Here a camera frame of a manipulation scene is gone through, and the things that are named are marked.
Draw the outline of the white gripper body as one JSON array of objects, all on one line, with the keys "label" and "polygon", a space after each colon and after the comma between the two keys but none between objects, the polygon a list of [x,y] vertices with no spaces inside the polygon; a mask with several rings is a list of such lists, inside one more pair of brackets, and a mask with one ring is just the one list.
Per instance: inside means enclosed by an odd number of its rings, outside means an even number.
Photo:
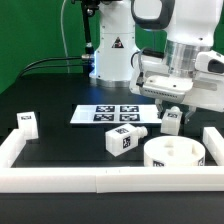
[{"label": "white gripper body", "polygon": [[195,62],[193,76],[181,77],[171,73],[164,59],[135,55],[130,91],[162,101],[224,112],[224,74],[198,71]]}]

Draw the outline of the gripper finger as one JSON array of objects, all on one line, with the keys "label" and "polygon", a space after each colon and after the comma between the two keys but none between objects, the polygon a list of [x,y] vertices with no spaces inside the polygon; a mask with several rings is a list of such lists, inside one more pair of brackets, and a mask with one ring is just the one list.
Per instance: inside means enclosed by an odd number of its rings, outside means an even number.
[{"label": "gripper finger", "polygon": [[196,112],[196,107],[189,107],[188,112],[185,114],[184,123],[187,124],[190,121],[190,117]]},{"label": "gripper finger", "polygon": [[155,105],[158,110],[157,116],[159,119],[163,116],[163,106],[162,106],[163,101],[161,99],[156,99],[155,100]]}]

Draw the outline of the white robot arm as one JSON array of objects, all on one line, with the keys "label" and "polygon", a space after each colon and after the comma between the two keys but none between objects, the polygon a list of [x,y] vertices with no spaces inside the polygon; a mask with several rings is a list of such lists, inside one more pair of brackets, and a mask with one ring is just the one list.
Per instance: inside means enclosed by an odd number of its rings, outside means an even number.
[{"label": "white robot arm", "polygon": [[94,84],[224,112],[224,56],[213,36],[224,0],[99,0]]}]

